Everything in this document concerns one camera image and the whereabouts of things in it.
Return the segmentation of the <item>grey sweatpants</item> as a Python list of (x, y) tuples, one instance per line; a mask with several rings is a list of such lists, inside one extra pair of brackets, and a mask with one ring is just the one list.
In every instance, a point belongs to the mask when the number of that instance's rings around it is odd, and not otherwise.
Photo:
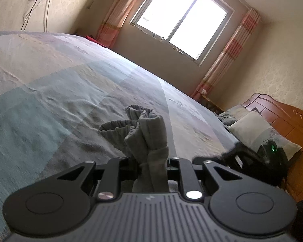
[(139, 164), (142, 172), (133, 183), (134, 192), (168, 192), (166, 166), (169, 148), (163, 117), (140, 105), (127, 106), (125, 111), (127, 120), (102, 124), (100, 134)]

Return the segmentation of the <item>pink striped left curtain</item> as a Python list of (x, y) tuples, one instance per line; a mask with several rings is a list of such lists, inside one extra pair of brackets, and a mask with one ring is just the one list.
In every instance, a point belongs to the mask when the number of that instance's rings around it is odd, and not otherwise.
[(129, 12), (137, 0), (114, 0), (102, 21), (95, 40), (106, 48), (111, 48), (120, 33)]

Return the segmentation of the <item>patchwork pillow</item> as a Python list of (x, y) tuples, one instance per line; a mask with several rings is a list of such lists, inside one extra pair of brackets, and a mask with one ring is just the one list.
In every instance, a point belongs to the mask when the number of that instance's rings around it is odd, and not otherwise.
[(258, 112), (251, 111), (228, 127), (229, 131), (245, 146), (257, 152), (262, 144), (273, 140), (278, 147), (283, 148), (290, 160), (301, 146), (283, 137)]

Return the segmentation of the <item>pink striped right curtain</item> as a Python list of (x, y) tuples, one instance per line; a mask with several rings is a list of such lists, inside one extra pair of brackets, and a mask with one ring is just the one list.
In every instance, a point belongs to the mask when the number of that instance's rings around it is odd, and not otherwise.
[(241, 54), (246, 42), (258, 26), (260, 19), (261, 16), (255, 9), (251, 8), (248, 10), (223, 51), (192, 93), (192, 99), (198, 101), (202, 96), (207, 96), (213, 90), (217, 82), (221, 80)]

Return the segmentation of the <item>wooden headboard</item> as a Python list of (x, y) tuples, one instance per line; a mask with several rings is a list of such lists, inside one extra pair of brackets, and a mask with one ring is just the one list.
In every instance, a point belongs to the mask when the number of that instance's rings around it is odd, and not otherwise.
[(303, 200), (303, 110), (260, 93), (242, 105), (248, 110), (257, 108), (283, 137), (301, 146), (290, 160), (286, 190), (297, 202)]

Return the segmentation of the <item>pink striped curtain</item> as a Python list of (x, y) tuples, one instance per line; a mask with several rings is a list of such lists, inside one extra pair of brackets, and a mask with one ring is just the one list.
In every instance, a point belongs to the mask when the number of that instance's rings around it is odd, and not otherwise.
[(95, 40), (106, 48), (111, 48), (120, 33), (129, 12), (137, 0), (114, 0), (102, 21)]
[(221, 80), (241, 54), (246, 42), (258, 26), (260, 19), (261, 16), (255, 9), (251, 8), (248, 10), (223, 51), (192, 93), (192, 99), (198, 101), (202, 96), (207, 96), (213, 90), (217, 82)]

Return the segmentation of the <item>white framed window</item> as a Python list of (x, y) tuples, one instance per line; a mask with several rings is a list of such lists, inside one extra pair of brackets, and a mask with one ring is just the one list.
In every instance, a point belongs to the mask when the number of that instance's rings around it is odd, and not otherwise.
[(233, 12), (223, 0), (144, 0), (130, 24), (200, 65)]

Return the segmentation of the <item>pastel patchwork bed sheet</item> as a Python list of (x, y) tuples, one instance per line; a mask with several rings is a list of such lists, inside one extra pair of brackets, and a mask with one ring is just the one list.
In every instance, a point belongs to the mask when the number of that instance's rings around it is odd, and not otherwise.
[(0, 241), (11, 193), (122, 156), (98, 129), (127, 119), (132, 104), (164, 118), (170, 156), (215, 157), (236, 143), (213, 112), (107, 48), (63, 33), (0, 32)]

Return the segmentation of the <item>grey folded blanket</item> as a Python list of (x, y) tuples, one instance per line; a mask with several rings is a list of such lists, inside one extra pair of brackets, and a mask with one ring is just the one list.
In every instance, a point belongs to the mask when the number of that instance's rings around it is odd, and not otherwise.
[(243, 105), (236, 105), (230, 109), (228, 109), (226, 112), (223, 112), (218, 115), (218, 119), (225, 125), (225, 126), (231, 126), (233, 123), (239, 121), (244, 116), (246, 116), (249, 113), (249, 110), (247, 110)]

